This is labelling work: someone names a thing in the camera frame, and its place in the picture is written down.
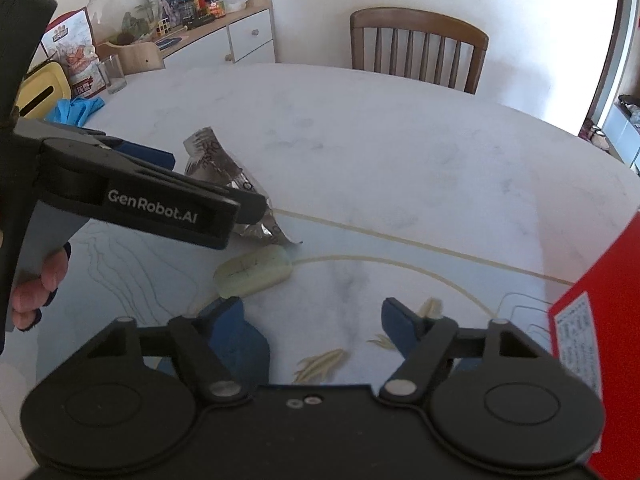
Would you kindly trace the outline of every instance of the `clear glass cup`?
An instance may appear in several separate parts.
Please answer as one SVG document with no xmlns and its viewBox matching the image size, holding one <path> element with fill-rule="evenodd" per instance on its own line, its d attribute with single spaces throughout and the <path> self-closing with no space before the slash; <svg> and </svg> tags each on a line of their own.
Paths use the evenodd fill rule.
<svg viewBox="0 0 640 480">
<path fill-rule="evenodd" d="M 115 94 L 127 85 L 127 79 L 124 77 L 122 65 L 118 54 L 113 54 L 103 59 L 100 64 L 100 74 L 107 85 L 107 92 Z"/>
</svg>

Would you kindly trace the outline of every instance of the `green soap bar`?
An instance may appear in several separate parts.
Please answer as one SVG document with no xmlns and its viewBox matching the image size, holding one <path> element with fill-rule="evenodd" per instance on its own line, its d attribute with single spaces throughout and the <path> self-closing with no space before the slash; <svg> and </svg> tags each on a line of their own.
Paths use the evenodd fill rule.
<svg viewBox="0 0 640 480">
<path fill-rule="evenodd" d="M 213 275 L 213 283 L 221 298 L 246 298 L 283 282 L 292 271 L 287 252 L 279 245 L 268 245 L 220 265 Z"/>
</svg>

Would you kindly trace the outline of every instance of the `round black disc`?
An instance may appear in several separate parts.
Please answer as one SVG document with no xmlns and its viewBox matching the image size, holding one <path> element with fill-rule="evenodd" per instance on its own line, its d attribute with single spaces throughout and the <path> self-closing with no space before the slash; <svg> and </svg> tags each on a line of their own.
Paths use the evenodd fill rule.
<svg viewBox="0 0 640 480">
<path fill-rule="evenodd" d="M 37 386 L 20 421 L 30 445 L 50 460 L 117 470 L 169 449 L 194 416 L 193 396 L 175 378 L 121 358 L 94 358 Z"/>
<path fill-rule="evenodd" d="M 453 374 L 433 393 L 429 417 L 450 444 L 510 469 L 568 465 L 590 449 L 604 424 L 597 397 L 535 360 Z"/>
</svg>

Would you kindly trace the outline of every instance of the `wall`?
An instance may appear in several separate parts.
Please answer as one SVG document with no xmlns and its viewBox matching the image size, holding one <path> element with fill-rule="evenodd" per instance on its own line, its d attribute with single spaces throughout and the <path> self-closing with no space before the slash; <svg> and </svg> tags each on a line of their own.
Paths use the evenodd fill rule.
<svg viewBox="0 0 640 480">
<path fill-rule="evenodd" d="M 60 9 L 87 0 L 59 0 Z M 395 5 L 450 14 L 490 37 L 478 95 L 577 134 L 609 45 L 616 0 L 273 0 L 283 62 L 350 66 L 349 15 Z"/>
</svg>

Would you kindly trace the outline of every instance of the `foil snack wrapper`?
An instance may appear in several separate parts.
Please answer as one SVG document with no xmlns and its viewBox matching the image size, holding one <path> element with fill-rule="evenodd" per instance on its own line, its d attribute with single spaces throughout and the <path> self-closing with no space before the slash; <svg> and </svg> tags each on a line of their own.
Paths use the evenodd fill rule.
<svg viewBox="0 0 640 480">
<path fill-rule="evenodd" d="M 271 200 L 265 190 L 254 177 L 238 165 L 237 159 L 234 160 L 233 156 L 224 150 L 210 126 L 198 130 L 183 144 L 189 153 L 187 168 L 184 170 L 186 176 L 219 186 L 255 191 L 267 199 L 267 211 L 262 220 L 255 225 L 236 224 L 234 232 L 243 237 L 257 238 L 271 244 L 295 243 L 276 222 L 271 209 Z"/>
</svg>

